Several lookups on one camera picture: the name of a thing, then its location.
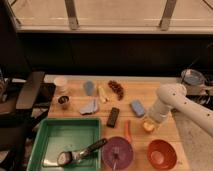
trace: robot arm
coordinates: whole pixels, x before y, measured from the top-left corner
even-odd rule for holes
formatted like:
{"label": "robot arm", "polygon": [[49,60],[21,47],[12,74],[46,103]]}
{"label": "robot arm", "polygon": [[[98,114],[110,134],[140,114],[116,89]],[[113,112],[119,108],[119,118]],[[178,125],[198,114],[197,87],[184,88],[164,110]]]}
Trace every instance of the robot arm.
{"label": "robot arm", "polygon": [[213,111],[186,98],[186,88],[182,84],[164,84],[158,88],[157,96],[148,112],[155,122],[163,122],[170,109],[175,108],[213,136]]}

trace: black remote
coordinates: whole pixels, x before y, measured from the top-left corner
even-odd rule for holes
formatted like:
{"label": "black remote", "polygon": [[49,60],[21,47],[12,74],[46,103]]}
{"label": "black remote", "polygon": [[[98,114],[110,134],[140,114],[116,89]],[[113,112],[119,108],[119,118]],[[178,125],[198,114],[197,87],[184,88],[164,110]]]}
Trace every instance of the black remote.
{"label": "black remote", "polygon": [[109,118],[107,120],[107,126],[108,127],[112,127],[114,128],[115,127],[115,123],[116,123],[116,120],[118,118],[118,114],[119,114],[119,109],[116,108],[116,107],[113,107],[110,114],[109,114]]}

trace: white cup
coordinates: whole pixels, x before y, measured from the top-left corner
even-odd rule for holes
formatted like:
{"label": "white cup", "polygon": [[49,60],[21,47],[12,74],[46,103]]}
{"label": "white cup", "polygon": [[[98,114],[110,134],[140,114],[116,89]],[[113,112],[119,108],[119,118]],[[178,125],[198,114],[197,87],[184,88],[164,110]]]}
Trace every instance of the white cup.
{"label": "white cup", "polygon": [[69,88],[68,88],[68,80],[66,77],[64,76],[58,76],[54,79],[54,84],[57,87],[58,91],[65,95],[69,92]]}

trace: green tray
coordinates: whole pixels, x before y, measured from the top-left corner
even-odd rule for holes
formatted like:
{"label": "green tray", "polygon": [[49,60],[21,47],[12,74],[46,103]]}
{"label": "green tray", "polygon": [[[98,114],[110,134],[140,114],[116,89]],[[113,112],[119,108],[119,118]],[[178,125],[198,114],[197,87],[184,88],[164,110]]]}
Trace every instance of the green tray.
{"label": "green tray", "polygon": [[79,163],[57,165],[61,151],[83,149],[99,139],[101,121],[98,118],[45,119],[39,127],[27,170],[100,171],[100,150]]}

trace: brown bowl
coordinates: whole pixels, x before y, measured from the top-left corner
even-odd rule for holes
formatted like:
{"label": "brown bowl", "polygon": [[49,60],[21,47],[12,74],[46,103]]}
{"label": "brown bowl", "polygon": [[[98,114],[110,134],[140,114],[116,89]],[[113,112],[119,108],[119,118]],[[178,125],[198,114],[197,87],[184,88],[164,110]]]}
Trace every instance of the brown bowl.
{"label": "brown bowl", "polygon": [[177,162],[174,148],[168,142],[160,139],[149,144],[147,158],[151,165],[158,170],[170,170]]}

